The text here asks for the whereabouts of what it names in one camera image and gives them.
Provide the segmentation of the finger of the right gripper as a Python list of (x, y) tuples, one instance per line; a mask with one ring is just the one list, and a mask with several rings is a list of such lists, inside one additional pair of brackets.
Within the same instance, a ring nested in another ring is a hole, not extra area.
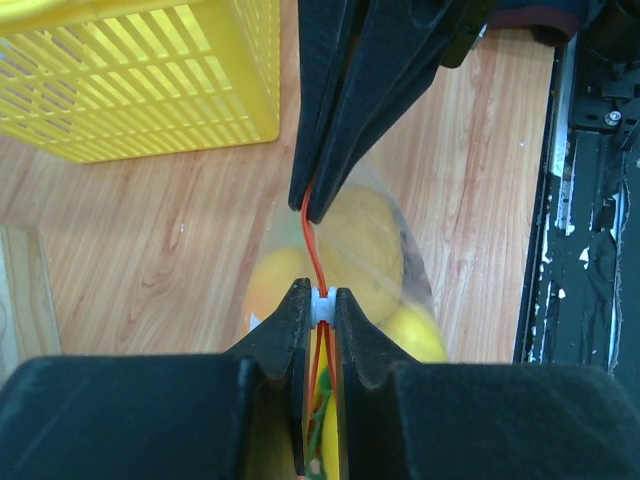
[(288, 198), (293, 210), (302, 207), (320, 168), (357, 5), (356, 1), (298, 3), (301, 104)]
[(345, 70), (308, 218), (325, 216), (356, 163), (429, 88), (459, 66), (495, 11), (492, 1), (356, 1)]

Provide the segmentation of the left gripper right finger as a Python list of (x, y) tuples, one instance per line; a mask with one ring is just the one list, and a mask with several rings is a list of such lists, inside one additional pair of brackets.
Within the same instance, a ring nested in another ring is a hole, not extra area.
[(421, 363), (336, 296), (345, 479), (635, 479), (639, 415), (586, 366)]

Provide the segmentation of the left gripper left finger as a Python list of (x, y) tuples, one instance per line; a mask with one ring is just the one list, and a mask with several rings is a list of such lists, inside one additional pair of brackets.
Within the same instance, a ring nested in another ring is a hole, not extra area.
[(5, 479), (295, 479), (304, 472), (311, 286), (227, 351), (58, 355), (1, 390)]

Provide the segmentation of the orange yellow fruit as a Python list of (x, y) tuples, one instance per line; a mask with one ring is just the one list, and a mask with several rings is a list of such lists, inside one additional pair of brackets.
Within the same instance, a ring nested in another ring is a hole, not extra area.
[(311, 276), (308, 254), (299, 247), (279, 248), (264, 255), (254, 267), (244, 295), (244, 334), (277, 309), (296, 279)]

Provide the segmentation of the yellow mango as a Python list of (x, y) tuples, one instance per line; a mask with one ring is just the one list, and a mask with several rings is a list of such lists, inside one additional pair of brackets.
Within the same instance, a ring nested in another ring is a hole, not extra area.
[(329, 285), (350, 289), (374, 324), (396, 310), (403, 253), (386, 195), (360, 185), (345, 187), (316, 228), (316, 239)]

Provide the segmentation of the clear zip top bag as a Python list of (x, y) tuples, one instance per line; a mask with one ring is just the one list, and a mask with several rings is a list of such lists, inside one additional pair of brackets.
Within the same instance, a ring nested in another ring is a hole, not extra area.
[[(316, 278), (300, 217), (284, 201), (276, 200), (244, 294), (245, 333), (275, 311), (294, 280)], [(329, 287), (349, 289), (365, 316), (416, 360), (447, 362), (421, 251), (403, 211), (370, 169), (351, 172), (314, 234)]]

